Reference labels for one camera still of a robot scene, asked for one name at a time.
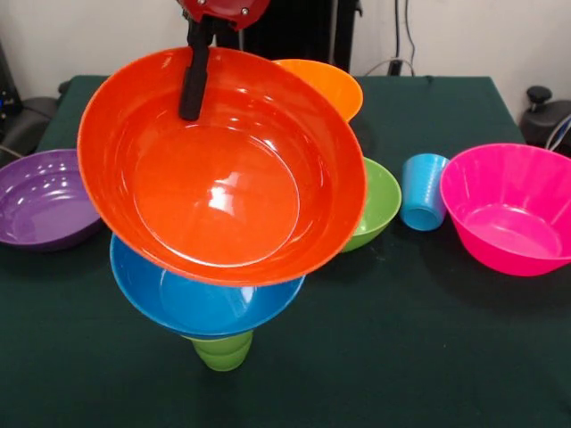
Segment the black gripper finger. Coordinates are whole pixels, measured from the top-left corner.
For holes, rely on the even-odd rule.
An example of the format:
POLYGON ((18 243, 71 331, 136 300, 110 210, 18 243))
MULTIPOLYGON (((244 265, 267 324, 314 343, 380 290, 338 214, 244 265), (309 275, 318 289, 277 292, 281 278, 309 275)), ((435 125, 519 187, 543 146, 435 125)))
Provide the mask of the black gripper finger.
POLYGON ((210 45, 214 36, 214 20, 191 20, 187 43, 192 51, 190 65, 186 68, 178 114, 181 119, 196 121, 200 117, 207 83, 207 66, 210 45))

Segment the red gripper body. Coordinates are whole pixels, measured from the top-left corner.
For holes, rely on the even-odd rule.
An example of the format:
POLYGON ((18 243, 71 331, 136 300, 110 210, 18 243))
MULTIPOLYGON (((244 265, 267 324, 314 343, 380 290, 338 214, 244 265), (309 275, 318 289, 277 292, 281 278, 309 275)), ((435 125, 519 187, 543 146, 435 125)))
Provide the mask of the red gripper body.
POLYGON ((265 13, 269 0, 181 0, 180 5, 196 22, 204 17, 215 18, 242 30, 265 13))

